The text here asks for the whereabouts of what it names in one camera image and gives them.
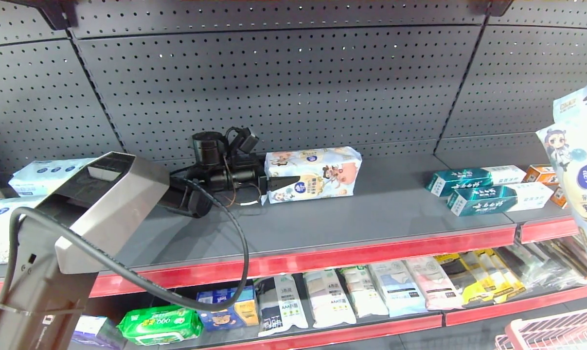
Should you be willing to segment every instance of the plastic packaging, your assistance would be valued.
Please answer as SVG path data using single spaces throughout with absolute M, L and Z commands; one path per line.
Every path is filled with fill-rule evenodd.
M 462 308 L 462 296 L 433 257 L 408 259 L 406 266 L 423 292 L 427 310 Z
M 356 323 L 356 315 L 333 269 L 304 272 L 303 275 L 311 297 L 314 328 L 336 326 L 343 322 Z
M 373 263 L 369 272 L 389 309 L 389 317 L 427 312 L 425 297 L 404 262 Z
M 366 266 L 350 266 L 338 269 L 345 277 L 347 291 L 354 304 L 358 318 L 371 315 L 384 316 L 389 310 L 382 301 L 380 294 L 375 290 L 371 275 Z
M 293 276 L 258 279 L 255 290 L 262 321 L 259 337 L 286 332 L 291 326 L 308 328 Z
M 198 337 L 202 323 L 194 310 L 168 305 L 130 311 L 118 329 L 132 343 L 156 345 Z

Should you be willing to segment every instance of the green wet wipes package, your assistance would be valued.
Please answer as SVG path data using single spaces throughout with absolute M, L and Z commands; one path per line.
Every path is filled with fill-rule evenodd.
M 198 337 L 202 323 L 194 310 L 168 305 L 128 312 L 118 329 L 132 343 L 156 345 Z

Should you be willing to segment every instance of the vinda tissue bag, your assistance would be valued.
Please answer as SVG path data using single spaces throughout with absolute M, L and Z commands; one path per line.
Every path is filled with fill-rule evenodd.
M 587 86 L 553 103 L 555 124 L 537 132 L 587 248 Z

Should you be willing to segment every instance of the cartoon character print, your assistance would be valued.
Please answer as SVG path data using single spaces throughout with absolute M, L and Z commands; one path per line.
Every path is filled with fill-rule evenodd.
M 549 129 L 544 138 L 547 153 L 551 162 L 560 166 L 564 171 L 568 170 L 568 164 L 572 161 L 572 154 L 565 137 L 566 131 L 560 129 Z
M 353 184 L 354 180 L 356 180 L 356 174 L 358 173 L 358 168 L 356 168 L 356 164 L 353 162 L 344 163 L 340 168 L 334 165 L 326 165 L 322 170 L 324 171 L 323 177 L 325 179 L 328 179 L 329 182 L 337 182 L 335 188 L 339 188 L 341 184 Z
M 293 152 L 274 152 L 272 153 L 272 156 L 276 157 L 276 159 L 271 160 L 271 165 L 285 166 L 290 162 L 295 165 L 295 163 L 291 161 L 292 155 Z

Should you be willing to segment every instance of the blue box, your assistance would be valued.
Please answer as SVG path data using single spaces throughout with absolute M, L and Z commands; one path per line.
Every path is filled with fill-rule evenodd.
M 434 173 L 426 189 L 438 197 L 446 197 L 455 189 L 516 184 L 524 177 L 525 172 L 514 165 L 442 170 Z
M 237 288 L 227 288 L 210 292 L 198 293 L 197 299 L 201 303 L 222 303 L 233 296 Z M 246 286 L 237 303 L 226 310 L 219 312 L 198 312 L 204 330 L 232 330 L 247 326 L 258 326 L 258 312 L 256 312 L 256 297 L 253 286 Z
M 457 216 L 542 208 L 553 190 L 542 182 L 453 190 L 447 206 Z

